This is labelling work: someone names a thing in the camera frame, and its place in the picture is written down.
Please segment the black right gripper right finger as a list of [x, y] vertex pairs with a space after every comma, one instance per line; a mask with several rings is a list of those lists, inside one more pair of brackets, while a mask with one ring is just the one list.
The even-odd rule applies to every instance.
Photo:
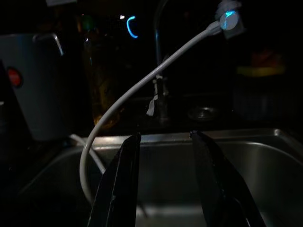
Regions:
[[207, 226], [264, 227], [246, 182], [216, 142], [200, 131], [192, 131], [190, 137]]

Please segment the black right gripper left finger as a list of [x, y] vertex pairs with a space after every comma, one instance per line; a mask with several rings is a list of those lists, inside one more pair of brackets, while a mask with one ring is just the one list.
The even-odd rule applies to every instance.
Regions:
[[134, 227], [141, 134], [125, 139], [103, 174], [91, 209], [89, 227]]

